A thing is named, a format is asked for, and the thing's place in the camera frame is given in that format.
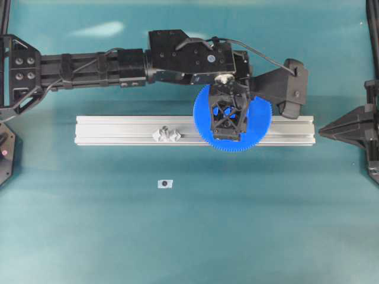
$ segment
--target metal plate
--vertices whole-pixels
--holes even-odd
[[[75,143],[81,146],[207,146],[192,116],[78,116]],[[153,139],[152,134],[166,126],[177,130],[177,142]],[[311,146],[315,143],[312,116],[289,120],[272,117],[272,124],[259,146]]]

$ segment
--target blue plastic gear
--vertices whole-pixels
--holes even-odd
[[[197,130],[209,145],[221,151],[245,151],[265,137],[271,124],[271,104],[264,99],[255,97],[249,105],[247,114],[248,125],[246,133],[240,134],[240,141],[214,139],[211,131],[211,117],[208,104],[209,90],[210,85],[207,85],[200,91],[194,104],[193,113]]]

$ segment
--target small screw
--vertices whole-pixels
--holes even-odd
[[[208,55],[207,57],[208,62],[213,63],[216,61],[216,57],[214,55]]]
[[[24,75],[21,73],[16,74],[16,80],[22,80],[24,78]]]
[[[28,78],[30,79],[30,80],[32,80],[32,79],[34,79],[36,76],[35,76],[35,74],[33,73],[33,72],[29,72],[28,73]]]
[[[22,58],[16,58],[15,63],[16,63],[17,65],[21,65],[21,64],[24,63],[24,61],[23,61]]]
[[[29,58],[26,60],[26,62],[27,62],[28,64],[32,65],[32,64],[34,64],[35,60],[34,60],[34,58],[29,57]]]

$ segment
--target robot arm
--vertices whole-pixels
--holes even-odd
[[[36,106],[49,91],[120,85],[122,88],[166,82],[210,85],[209,111],[215,138],[239,141],[246,131],[246,112],[255,96],[297,118],[306,102],[307,70],[296,60],[253,77],[246,51],[231,40],[191,38],[182,30],[149,32],[149,49],[42,56],[14,35],[0,37],[0,120],[8,121]],[[9,58],[9,98],[5,104],[4,62]],[[232,109],[212,115],[213,109]]]

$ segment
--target teal surface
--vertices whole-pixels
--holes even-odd
[[[146,48],[149,30],[169,28],[303,61],[317,129],[364,104],[374,76],[364,0],[23,0],[9,24],[43,54]],[[60,91],[9,122],[20,139],[0,189],[0,283],[378,283],[379,187],[354,146],[73,142],[77,115],[189,115],[199,90]]]

